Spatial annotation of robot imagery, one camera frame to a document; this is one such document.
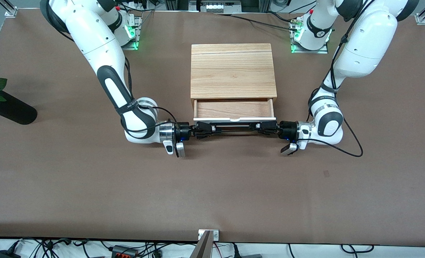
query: white robotic arm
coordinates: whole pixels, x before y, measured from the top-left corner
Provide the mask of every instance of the white robotic arm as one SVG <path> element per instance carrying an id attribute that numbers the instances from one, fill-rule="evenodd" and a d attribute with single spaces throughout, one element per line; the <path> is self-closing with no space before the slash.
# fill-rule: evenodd
<path id="1" fill-rule="evenodd" d="M 135 100 L 125 84 L 125 56 L 121 46 L 132 37 L 127 33 L 132 14 L 117 11 L 114 0 L 42 0 L 42 13 L 58 31 L 67 32 L 93 68 L 105 93 L 120 115 L 125 136 L 134 143 L 163 143 L 175 153 L 173 123 L 157 124 L 157 103 L 150 98 Z"/>
<path id="2" fill-rule="evenodd" d="M 341 8 L 345 4 L 351 7 Z M 319 0 L 312 15 L 303 15 L 303 33 L 298 42 L 307 49 L 324 45 L 339 14 L 345 20 L 360 16 L 349 38 L 344 38 L 347 43 L 333 69 L 310 97 L 313 121 L 297 123 L 297 139 L 307 139 L 297 141 L 300 149 L 305 149 L 309 142 L 333 145 L 342 140 L 343 114 L 336 99 L 341 83 L 347 77 L 360 78 L 373 72 L 391 43 L 397 22 L 412 13 L 417 4 L 418 0 Z"/>

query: drawer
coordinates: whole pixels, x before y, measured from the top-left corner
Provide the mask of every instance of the drawer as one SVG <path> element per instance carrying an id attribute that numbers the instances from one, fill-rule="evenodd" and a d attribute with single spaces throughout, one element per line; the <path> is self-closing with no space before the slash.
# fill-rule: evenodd
<path id="1" fill-rule="evenodd" d="M 273 99 L 200 99 L 194 100 L 194 121 L 263 122 L 276 120 Z"/>

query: wooden box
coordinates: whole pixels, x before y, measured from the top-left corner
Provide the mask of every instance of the wooden box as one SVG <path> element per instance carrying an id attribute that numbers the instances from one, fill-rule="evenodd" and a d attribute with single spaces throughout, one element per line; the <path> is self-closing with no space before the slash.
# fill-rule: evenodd
<path id="1" fill-rule="evenodd" d="M 194 44 L 191 101 L 194 121 L 276 120 L 270 44 Z"/>

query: robotic arm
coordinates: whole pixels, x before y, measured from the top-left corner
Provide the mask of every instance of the robotic arm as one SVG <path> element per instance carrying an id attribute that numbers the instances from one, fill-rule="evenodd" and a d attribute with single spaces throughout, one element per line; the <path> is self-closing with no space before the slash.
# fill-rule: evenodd
<path id="1" fill-rule="evenodd" d="M 311 122 L 275 121 L 233 124 L 245 131 L 278 134 L 290 141 L 281 154 L 305 149 L 310 142 L 334 145 L 343 137 L 343 114 L 336 99 L 343 80 L 360 78 L 373 72 L 385 54 L 396 31 L 397 22 L 409 16 L 419 0 L 318 0 L 312 14 L 297 21 L 294 38 L 306 49 L 321 48 L 341 15 L 354 19 L 342 38 L 345 47 L 329 69 L 320 87 L 309 98 Z M 121 46 L 134 36 L 127 33 L 132 14 L 117 11 L 114 0 L 41 0 L 41 11 L 60 33 L 69 33 L 93 68 L 105 93 L 120 116 L 125 136 L 134 143 L 163 143 L 168 154 L 183 157 L 183 140 L 198 139 L 226 132 L 231 125 L 157 122 L 157 103 L 150 98 L 134 99 L 124 82 L 125 56 Z"/>
<path id="2" fill-rule="evenodd" d="M 145 97 L 135 100 L 125 84 L 121 46 L 134 38 L 127 33 L 133 14 L 117 11 L 114 0 L 42 0 L 40 6 L 47 21 L 69 33 L 88 60 L 120 116 L 127 140 L 163 143 L 168 154 L 182 156 L 183 144 L 176 144 L 174 124 L 157 124 L 157 103 Z"/>
<path id="3" fill-rule="evenodd" d="M 297 122 L 297 137 L 293 139 L 296 145 L 291 151 L 305 149 L 309 142 L 333 145 L 342 140 L 344 119 L 336 99 L 341 83 L 345 78 L 360 78 L 373 72 L 391 43 L 397 22 L 409 16 L 417 4 L 418 0 L 319 0 L 311 15 L 298 18 L 303 25 L 295 41 L 313 50 L 324 45 L 338 15 L 345 21 L 357 20 L 350 37 L 342 39 L 347 43 L 333 69 L 309 99 L 313 121 Z"/>

